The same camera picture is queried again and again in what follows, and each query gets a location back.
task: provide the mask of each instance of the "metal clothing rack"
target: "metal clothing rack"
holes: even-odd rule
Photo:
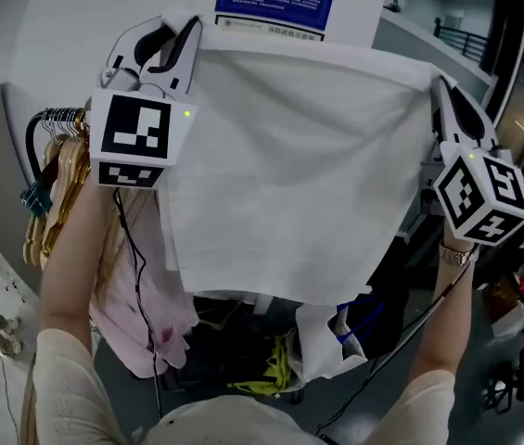
[[[32,116],[27,125],[24,143],[31,164],[32,176],[35,180],[41,174],[41,165],[37,159],[34,146],[35,128],[39,122],[41,122],[44,130],[54,136],[57,130],[64,134],[73,134],[85,126],[85,111],[83,108],[46,108]]]

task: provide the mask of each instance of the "black railing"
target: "black railing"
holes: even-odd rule
[[[435,20],[437,26],[433,33],[451,48],[459,51],[463,56],[476,61],[478,64],[486,52],[488,38],[474,33],[463,32],[448,26],[441,26],[439,19]]]

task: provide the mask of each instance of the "clothes hanger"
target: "clothes hanger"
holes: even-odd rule
[[[67,164],[68,167],[72,166],[72,180],[64,194],[64,198],[62,199],[61,206],[58,210],[58,218],[49,231],[46,232],[46,238],[43,243],[45,263],[46,259],[51,254],[53,246],[56,244],[56,240],[58,240],[59,232],[68,220],[74,202],[80,194],[80,191],[91,171],[90,158],[84,141],[76,142],[76,144],[77,146],[72,148],[72,154],[69,157],[69,163]]]
[[[50,120],[50,126],[52,130],[54,129],[54,118]],[[75,167],[75,164],[73,162],[77,161],[77,159],[74,159],[74,153],[75,150],[78,148],[78,145],[84,145],[84,142],[79,141],[79,139],[74,137],[68,137],[64,140],[61,149],[59,150],[59,158],[58,158],[58,179],[54,183],[54,186],[52,188],[52,196],[53,199],[51,210],[49,211],[49,214],[47,215],[47,220],[45,222],[45,228],[43,232],[43,240],[42,240],[42,248],[41,252],[39,254],[39,263],[42,267],[42,269],[45,268],[45,265],[47,264],[47,258],[49,257],[49,253],[51,253],[51,248],[45,248],[46,247],[46,241],[49,237],[49,233],[51,229],[56,225],[58,222],[58,216],[61,210],[62,202],[64,200],[64,196],[66,195],[66,190],[68,189],[68,186],[70,185],[71,178],[73,176],[73,169]]]
[[[49,162],[55,158],[62,147],[64,141],[68,138],[66,134],[55,135],[55,132],[45,125],[45,118],[48,111],[44,111],[44,115],[41,118],[41,125],[50,135],[50,140],[45,145],[44,155],[43,155],[43,166],[45,167]],[[28,265],[40,265],[40,253],[41,245],[43,239],[43,233],[45,229],[45,217],[37,218],[34,214],[31,215],[29,219],[29,224],[27,226],[27,232],[25,235],[25,242],[22,248],[22,257]]]
[[[45,168],[52,159],[59,156],[59,151],[61,150],[64,142],[68,138],[69,137],[66,134],[62,133],[57,135],[55,140],[49,141],[49,143],[45,147],[43,168]],[[36,265],[37,267],[41,266],[41,250],[43,244],[43,235],[45,232],[45,224],[45,216],[41,218],[35,218],[34,227],[32,230],[30,254],[32,264]]]

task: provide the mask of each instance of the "cream sleeve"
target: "cream sleeve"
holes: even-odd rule
[[[93,358],[75,337],[47,329],[33,371],[40,443],[125,445]]]
[[[455,377],[429,371],[412,381],[364,445],[444,445],[454,407]]]

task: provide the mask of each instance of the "white shirt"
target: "white shirt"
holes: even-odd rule
[[[33,381],[37,396],[37,435],[42,445],[127,443],[91,355],[72,335],[56,329],[40,333]],[[447,441],[447,423],[453,405],[454,376],[445,371],[426,373],[406,388],[364,444],[442,445]],[[222,396],[168,413],[147,433],[143,443],[312,445],[324,442],[303,432],[285,413],[251,397]]]

